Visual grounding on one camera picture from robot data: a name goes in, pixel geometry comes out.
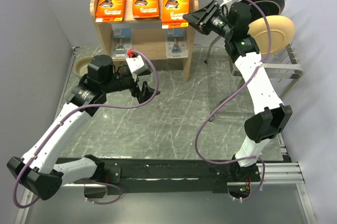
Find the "blue razor blister pack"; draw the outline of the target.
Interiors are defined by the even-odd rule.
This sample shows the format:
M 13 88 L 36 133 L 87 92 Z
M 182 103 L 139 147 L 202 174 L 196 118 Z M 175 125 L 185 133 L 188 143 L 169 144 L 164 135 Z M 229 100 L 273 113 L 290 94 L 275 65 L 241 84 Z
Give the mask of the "blue razor blister pack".
M 127 58 L 132 49 L 132 30 L 130 28 L 115 28 L 112 36 L 111 56 L 113 59 Z
M 166 30 L 166 57 L 188 58 L 188 51 L 183 28 Z

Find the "wooden two-tier shelf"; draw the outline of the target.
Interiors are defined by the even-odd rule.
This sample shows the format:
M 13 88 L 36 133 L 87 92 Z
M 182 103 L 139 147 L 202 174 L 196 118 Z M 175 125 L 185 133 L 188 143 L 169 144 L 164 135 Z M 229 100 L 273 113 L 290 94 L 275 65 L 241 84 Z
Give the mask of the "wooden two-tier shelf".
M 103 50 L 111 55 L 114 29 L 128 27 L 133 33 L 133 48 L 144 53 L 150 60 L 162 60 L 166 57 L 166 30 L 162 28 L 160 18 L 134 19 L 132 14 L 132 0 L 126 0 L 125 14 L 121 22 L 96 22 L 96 9 L 99 0 L 90 1 L 90 15 L 94 22 L 98 38 Z

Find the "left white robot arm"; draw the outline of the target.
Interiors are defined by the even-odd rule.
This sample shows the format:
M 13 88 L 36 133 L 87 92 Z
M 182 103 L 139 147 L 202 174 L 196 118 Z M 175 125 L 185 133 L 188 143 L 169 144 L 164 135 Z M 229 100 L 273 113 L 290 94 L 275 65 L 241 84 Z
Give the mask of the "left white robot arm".
M 22 185 L 38 199 L 53 197 L 61 186 L 88 179 L 107 186 L 108 170 L 105 163 L 93 155 L 63 164 L 57 160 L 67 142 L 106 104 L 107 94 L 129 90 L 142 107 L 160 94 L 157 87 L 147 82 L 138 85 L 138 76 L 153 74 L 155 66 L 141 52 L 131 49 L 126 58 L 126 71 L 120 72 L 109 55 L 94 56 L 87 66 L 87 74 L 75 86 L 59 115 L 40 140 L 21 158 L 12 157 L 7 167 L 16 179 L 14 187 Z

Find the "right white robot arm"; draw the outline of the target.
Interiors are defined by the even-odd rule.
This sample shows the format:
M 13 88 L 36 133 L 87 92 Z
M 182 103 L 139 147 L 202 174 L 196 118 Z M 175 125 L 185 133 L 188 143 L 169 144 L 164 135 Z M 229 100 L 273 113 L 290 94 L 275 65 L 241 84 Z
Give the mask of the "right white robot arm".
M 245 140 L 233 156 L 230 174 L 236 181 L 247 180 L 255 173 L 256 162 L 264 147 L 288 123 L 292 108 L 284 105 L 276 94 L 261 62 L 257 42 L 248 34 L 251 8 L 233 3 L 224 14 L 217 1 L 185 14 L 183 18 L 199 33 L 215 32 L 225 39 L 225 49 L 241 73 L 253 102 L 254 116 L 244 123 Z

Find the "hidden orange razor box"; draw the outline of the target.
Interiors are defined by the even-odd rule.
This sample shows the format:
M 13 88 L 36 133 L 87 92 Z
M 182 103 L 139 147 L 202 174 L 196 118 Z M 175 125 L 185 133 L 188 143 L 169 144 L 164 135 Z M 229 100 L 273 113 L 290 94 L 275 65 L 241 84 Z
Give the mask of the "hidden orange razor box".
M 163 0 L 162 29 L 186 28 L 189 23 L 183 18 L 190 10 L 190 0 Z

